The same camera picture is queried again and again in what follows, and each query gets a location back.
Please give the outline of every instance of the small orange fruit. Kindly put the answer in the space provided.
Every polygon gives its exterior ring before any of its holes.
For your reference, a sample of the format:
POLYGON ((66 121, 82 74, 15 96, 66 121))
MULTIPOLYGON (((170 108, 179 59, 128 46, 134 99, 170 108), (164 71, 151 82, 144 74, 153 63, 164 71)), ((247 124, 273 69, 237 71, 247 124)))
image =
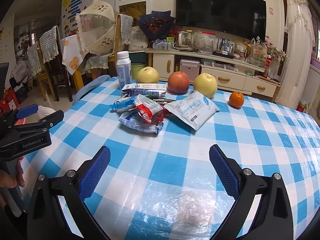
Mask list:
POLYGON ((244 103, 244 96, 240 92, 233 92, 229 97, 229 106, 240 109, 244 103))

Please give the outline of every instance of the finger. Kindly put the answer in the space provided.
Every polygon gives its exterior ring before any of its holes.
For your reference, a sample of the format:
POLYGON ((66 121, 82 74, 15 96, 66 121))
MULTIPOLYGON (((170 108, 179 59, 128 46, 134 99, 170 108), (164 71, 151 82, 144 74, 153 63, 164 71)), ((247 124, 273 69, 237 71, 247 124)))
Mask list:
POLYGON ((0 206, 4 208, 6 204, 7 203, 4 201, 3 197, 0 195, 0 206))
POLYGON ((0 187, 13 188, 17 185, 15 178, 11 177, 8 173, 0 170, 0 187))
POLYGON ((23 169, 21 167, 21 163, 17 162, 17 182, 19 184, 20 187, 24 187, 25 183, 24 183, 24 179, 22 177, 23 175, 23 169))

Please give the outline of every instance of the white bottle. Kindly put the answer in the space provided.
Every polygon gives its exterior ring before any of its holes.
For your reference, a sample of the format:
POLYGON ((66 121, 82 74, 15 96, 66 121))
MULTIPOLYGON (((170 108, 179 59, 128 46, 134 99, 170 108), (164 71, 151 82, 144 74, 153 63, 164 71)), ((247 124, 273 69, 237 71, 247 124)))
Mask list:
POLYGON ((118 52, 117 56, 118 60, 116 63, 116 67, 121 90, 124 85, 132 84, 131 60, 129 59, 129 52, 127 51, 120 51, 118 52))

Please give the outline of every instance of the tv stand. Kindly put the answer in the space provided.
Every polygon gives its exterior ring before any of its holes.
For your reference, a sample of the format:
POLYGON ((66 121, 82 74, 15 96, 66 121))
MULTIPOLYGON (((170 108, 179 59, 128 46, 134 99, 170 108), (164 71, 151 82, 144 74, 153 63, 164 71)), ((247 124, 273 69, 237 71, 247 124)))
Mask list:
POLYGON ((221 61, 226 64, 232 64, 238 68, 239 72, 236 72, 219 67, 201 65, 199 74, 209 73, 213 75, 217 80, 219 89, 238 91, 246 95, 252 95, 252 93, 256 93, 264 95, 269 98, 270 102, 274 102, 281 87, 281 84, 272 80, 264 80, 255 76, 252 77, 246 75, 244 72, 254 73, 256 70, 262 74, 264 69, 239 59, 230 59, 215 55, 180 51, 177 49, 146 49, 145 52, 148 53, 148 65, 154 67, 158 71, 161 81, 167 81, 170 74, 175 71, 175 60, 179 60, 178 58, 176 59, 176 57, 179 56, 181 58, 181 56, 185 56, 185 58, 205 58, 221 61))

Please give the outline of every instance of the dining table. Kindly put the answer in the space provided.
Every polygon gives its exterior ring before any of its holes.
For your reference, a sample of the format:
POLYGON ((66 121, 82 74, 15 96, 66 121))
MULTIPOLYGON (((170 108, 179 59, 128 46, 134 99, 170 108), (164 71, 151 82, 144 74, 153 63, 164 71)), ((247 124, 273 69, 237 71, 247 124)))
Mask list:
MULTIPOLYGON (((186 94, 167 92, 166 98, 181 100, 192 92, 190 86, 186 94)), ((234 109, 229 96, 216 92, 212 101, 219 111, 199 130, 171 114, 156 135, 119 122, 120 114, 110 109, 121 97, 119 81, 109 79, 64 113, 50 129, 50 146, 21 162, 26 207, 39 174, 63 176, 107 146, 110 163, 84 202, 110 239, 210 239, 234 203, 209 160, 217 144, 241 168, 261 176, 281 174, 296 239, 320 206, 320 128, 308 114, 253 97, 245 96, 243 106, 234 109)), ((248 232, 259 198, 239 236, 248 232)), ((64 198, 59 200, 70 229, 81 235, 64 198)))

